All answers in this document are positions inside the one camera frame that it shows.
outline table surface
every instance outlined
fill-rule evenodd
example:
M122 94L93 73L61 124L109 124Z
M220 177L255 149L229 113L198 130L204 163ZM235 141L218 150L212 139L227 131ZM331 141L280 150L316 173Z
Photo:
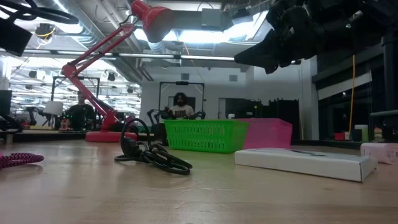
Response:
M330 147L294 147L357 154ZM35 142L38 164L0 170L0 223L398 223L398 166L360 184L237 166L232 154L173 151L192 174L117 163L116 143Z

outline workshop room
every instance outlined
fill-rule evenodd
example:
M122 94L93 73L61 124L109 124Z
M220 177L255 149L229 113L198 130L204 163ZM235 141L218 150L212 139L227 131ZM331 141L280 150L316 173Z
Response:
M396 0L0 0L0 31L1 224L398 223Z

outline lamp arm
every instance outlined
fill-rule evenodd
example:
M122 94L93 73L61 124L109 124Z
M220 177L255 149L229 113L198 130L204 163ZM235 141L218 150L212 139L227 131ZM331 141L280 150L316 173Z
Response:
M116 110L99 100L90 92L87 87L78 79L78 75L89 67L92 63L100 59L106 53L114 49L117 45L127 39L134 31L134 24L124 24L116 29L109 36L97 43L94 47L87 50L83 55L77 59L67 63L62 67L62 73L65 75L85 96L85 98L97 109L97 111L104 117L104 123L101 128L102 131L108 131L110 126L117 123L119 120L116 118ZM107 44L112 38L116 37L119 33L124 31L124 35L118 38L115 42L110 44L102 51L97 51L99 48Z

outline red desk lamp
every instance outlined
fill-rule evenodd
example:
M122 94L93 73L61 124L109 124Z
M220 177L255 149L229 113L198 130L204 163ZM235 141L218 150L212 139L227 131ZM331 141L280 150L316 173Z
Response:
M135 0L132 3L131 9L132 14L142 20L144 32L149 42L160 42L170 32L173 21L173 15L170 9L165 7L150 7L140 0ZM97 43L93 48L87 50L87 52L76 60L73 60L62 67L63 74L83 93L86 99L90 101L90 103L104 117L101 131L88 132L86 134L86 141L119 142L121 133L110 131L112 125L119 122L116 118L117 111L103 101L97 99L97 97L95 97L94 94L92 94L78 79L78 75L92 63L100 59L105 53L108 53L110 50L115 48L115 46L128 38L135 29L134 24L121 25L117 30L101 42ZM122 31L125 32L124 35L104 50L97 51ZM126 133L126 136L137 140L137 135L134 133Z

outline lamp shade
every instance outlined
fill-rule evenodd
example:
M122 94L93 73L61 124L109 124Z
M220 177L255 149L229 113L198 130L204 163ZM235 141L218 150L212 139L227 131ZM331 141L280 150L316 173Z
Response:
M43 113L61 116L63 110L63 103L56 101L48 101L45 104Z
M145 2L135 0L131 12L142 20L142 26L151 43L158 43L170 32L173 26L173 12L166 7L150 7Z

